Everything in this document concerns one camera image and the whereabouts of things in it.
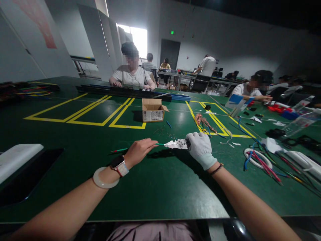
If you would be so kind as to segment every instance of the work glove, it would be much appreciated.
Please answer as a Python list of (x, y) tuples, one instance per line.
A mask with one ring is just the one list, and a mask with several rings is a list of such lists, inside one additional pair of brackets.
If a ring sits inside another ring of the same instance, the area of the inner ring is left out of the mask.
[(205, 171), (217, 162), (217, 159), (212, 155), (212, 145), (208, 135), (203, 132), (194, 132), (187, 134), (186, 139), (191, 143), (188, 149), (190, 155), (202, 165)]

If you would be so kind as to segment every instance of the gray door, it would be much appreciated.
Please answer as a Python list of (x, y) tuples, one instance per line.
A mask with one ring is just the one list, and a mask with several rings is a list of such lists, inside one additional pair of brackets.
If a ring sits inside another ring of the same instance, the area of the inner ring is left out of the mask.
[(165, 58), (168, 58), (168, 63), (171, 69), (176, 69), (178, 54), (180, 52), (181, 42), (176, 42), (172, 40), (162, 39), (162, 46), (160, 49), (160, 63), (162, 64)]

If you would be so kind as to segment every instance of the window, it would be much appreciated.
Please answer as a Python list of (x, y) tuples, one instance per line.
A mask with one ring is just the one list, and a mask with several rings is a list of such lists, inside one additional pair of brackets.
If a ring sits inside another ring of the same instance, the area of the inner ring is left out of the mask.
[(139, 51), (139, 56), (146, 59), (147, 56), (147, 30), (136, 27), (129, 27), (125, 25), (117, 24), (119, 27), (125, 30), (126, 33), (133, 35), (133, 42)]

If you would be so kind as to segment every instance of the water bottle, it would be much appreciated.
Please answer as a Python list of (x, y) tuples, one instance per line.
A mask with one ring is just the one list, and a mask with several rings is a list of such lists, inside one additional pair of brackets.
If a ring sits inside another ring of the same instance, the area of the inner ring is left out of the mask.
[(292, 110), (295, 112), (299, 112), (302, 108), (304, 108), (305, 106), (310, 104), (312, 102), (313, 98), (314, 98), (314, 96), (311, 95), (310, 97), (308, 97), (304, 100), (301, 100), (299, 103), (297, 103), (295, 106), (292, 107)]
[(304, 115), (299, 116), (286, 127), (283, 128), (285, 131), (285, 137), (291, 137), (294, 134), (298, 133), (300, 130), (308, 127), (313, 124), (317, 120), (320, 119), (321, 109), (314, 109), (313, 112), (306, 113)]

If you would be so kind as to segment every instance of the smartwatch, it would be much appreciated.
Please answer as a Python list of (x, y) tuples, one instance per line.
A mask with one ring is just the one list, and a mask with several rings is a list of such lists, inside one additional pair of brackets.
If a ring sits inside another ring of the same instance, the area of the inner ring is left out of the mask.
[(123, 177), (129, 173), (128, 168), (125, 164), (125, 158), (123, 155), (116, 157), (111, 161), (110, 168), (118, 172), (118, 174)]

